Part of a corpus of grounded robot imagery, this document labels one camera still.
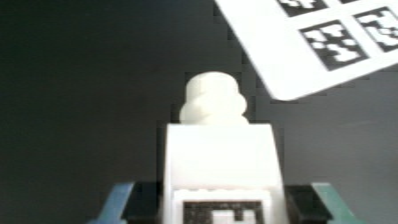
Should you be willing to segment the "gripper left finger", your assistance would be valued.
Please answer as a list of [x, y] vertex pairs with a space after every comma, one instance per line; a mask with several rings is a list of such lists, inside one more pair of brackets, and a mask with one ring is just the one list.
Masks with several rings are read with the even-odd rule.
[[117, 183], [110, 190], [99, 215], [87, 224], [156, 224], [158, 209], [158, 183]]

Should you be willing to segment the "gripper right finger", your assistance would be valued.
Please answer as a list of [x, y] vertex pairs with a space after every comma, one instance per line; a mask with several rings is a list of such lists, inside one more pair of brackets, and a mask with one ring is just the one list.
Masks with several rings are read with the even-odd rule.
[[291, 224], [358, 224], [358, 218], [328, 183], [286, 185]]

